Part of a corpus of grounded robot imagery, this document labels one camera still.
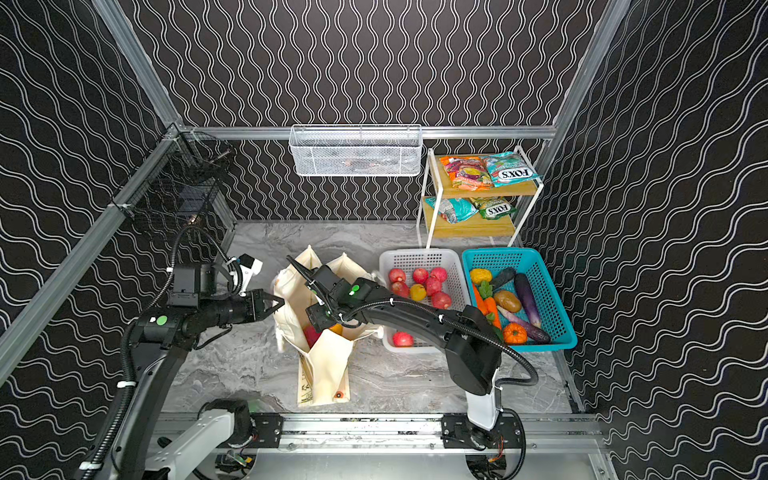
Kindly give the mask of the pink dragon fruit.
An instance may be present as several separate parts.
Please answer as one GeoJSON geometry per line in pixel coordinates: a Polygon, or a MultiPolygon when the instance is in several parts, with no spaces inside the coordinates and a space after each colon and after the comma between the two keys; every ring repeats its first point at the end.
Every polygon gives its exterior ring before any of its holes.
{"type": "Polygon", "coordinates": [[[306,328],[303,329],[303,334],[309,349],[312,349],[314,347],[314,345],[317,343],[317,341],[321,336],[321,333],[311,325],[308,325],[306,328]]]}

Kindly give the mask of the floral canvas grocery bag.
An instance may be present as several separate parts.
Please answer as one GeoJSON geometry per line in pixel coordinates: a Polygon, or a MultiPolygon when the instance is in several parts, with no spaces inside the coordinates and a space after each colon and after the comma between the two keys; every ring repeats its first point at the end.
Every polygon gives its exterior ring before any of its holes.
{"type": "Polygon", "coordinates": [[[297,404],[300,408],[346,403],[351,400],[348,361],[358,341],[381,339],[382,326],[330,328],[307,336],[311,324],[305,309],[317,298],[298,270],[289,265],[272,282],[273,294],[285,300],[274,314],[278,350],[291,347],[299,354],[297,404]]]}

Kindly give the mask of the brown potato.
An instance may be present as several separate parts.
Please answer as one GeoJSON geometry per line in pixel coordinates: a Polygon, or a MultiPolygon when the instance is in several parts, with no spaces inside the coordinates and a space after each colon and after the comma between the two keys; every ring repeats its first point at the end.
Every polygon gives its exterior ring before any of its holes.
{"type": "Polygon", "coordinates": [[[509,312],[517,313],[522,309],[521,301],[514,293],[508,290],[496,291],[493,298],[498,307],[504,308],[509,312]]]}

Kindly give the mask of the teal Fox's candy bag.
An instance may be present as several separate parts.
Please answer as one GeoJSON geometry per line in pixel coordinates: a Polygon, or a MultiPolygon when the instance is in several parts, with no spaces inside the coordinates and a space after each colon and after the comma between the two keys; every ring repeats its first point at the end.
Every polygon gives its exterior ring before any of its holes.
{"type": "Polygon", "coordinates": [[[537,179],[538,173],[531,164],[515,152],[488,155],[483,158],[486,170],[495,188],[502,188],[537,179]]]}

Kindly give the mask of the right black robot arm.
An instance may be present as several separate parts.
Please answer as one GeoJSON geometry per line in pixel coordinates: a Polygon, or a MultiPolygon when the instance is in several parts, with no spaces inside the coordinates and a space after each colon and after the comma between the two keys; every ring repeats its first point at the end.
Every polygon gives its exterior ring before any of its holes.
{"type": "Polygon", "coordinates": [[[468,420],[478,428],[490,431],[498,423],[501,386],[528,387],[539,381],[533,365],[494,333],[476,307],[438,309],[396,295],[374,280],[349,282],[326,265],[291,264],[319,301],[306,309],[313,327],[383,325],[442,351],[450,378],[466,393],[468,420]]]}

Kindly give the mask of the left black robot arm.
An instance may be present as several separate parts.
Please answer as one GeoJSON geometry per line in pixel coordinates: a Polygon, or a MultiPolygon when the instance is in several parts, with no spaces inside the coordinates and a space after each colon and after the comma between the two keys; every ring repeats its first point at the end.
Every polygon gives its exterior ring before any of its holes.
{"type": "Polygon", "coordinates": [[[253,427],[245,402],[216,401],[197,423],[158,454],[148,453],[171,384],[201,335],[267,319],[284,299],[261,289],[195,300],[174,295],[131,322],[120,345],[122,377],[95,446],[76,479],[184,479],[216,447],[249,443],[253,427]]]}

